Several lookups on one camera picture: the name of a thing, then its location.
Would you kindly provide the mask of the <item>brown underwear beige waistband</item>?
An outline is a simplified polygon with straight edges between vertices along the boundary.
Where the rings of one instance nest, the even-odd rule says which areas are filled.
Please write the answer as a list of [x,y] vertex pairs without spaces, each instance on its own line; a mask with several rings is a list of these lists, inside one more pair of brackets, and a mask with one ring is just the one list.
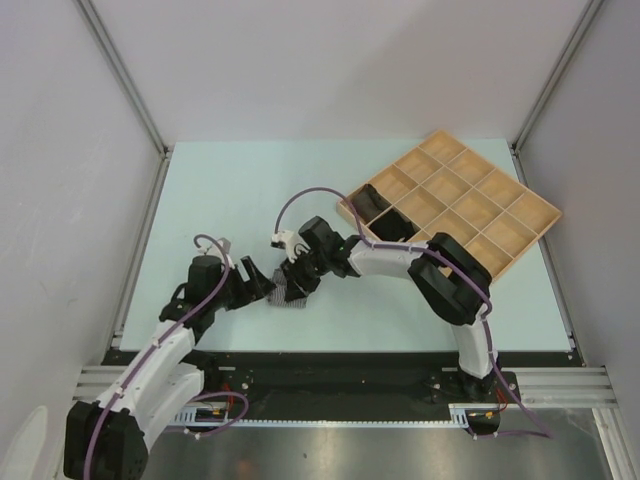
[[391,204],[376,190],[367,183],[350,197],[358,216],[366,223],[374,220],[384,212]]

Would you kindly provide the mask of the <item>black underwear beige waistband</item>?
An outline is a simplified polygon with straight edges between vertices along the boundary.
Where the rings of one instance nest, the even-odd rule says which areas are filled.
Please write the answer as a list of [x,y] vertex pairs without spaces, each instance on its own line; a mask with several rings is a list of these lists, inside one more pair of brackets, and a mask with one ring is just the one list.
[[373,221],[369,229],[382,241],[409,241],[418,230],[415,225],[396,209],[389,209],[378,219]]

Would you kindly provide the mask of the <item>grey striped underwear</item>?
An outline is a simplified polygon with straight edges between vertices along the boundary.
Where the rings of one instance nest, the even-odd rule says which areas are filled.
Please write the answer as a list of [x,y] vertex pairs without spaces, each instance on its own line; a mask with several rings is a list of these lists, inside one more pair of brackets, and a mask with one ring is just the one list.
[[266,301],[272,307],[304,309],[307,305],[305,297],[287,300],[287,282],[280,268],[276,268],[271,277],[274,289],[267,295]]

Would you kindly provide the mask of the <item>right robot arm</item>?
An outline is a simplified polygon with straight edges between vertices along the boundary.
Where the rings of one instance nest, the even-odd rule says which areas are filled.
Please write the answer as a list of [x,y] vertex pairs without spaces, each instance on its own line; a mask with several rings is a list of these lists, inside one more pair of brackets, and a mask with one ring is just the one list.
[[329,272],[340,278],[384,276],[412,282],[451,326],[463,393],[484,401],[496,391],[497,353],[487,324],[492,276],[451,235],[437,233],[418,242],[384,242],[362,234],[344,238],[316,216],[297,232],[275,232],[271,245],[287,255],[280,265],[286,301],[308,297]]

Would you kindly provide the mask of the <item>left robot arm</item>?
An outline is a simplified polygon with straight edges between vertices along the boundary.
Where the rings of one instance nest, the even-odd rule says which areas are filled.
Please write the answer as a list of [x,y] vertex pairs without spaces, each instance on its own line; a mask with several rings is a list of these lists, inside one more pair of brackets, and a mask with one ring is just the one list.
[[219,310],[267,297],[275,286],[248,256],[192,259],[187,279],[162,308],[150,340],[94,401],[77,401],[66,418],[63,473],[70,479],[139,479],[158,437],[192,399],[221,387],[213,360],[195,351]]

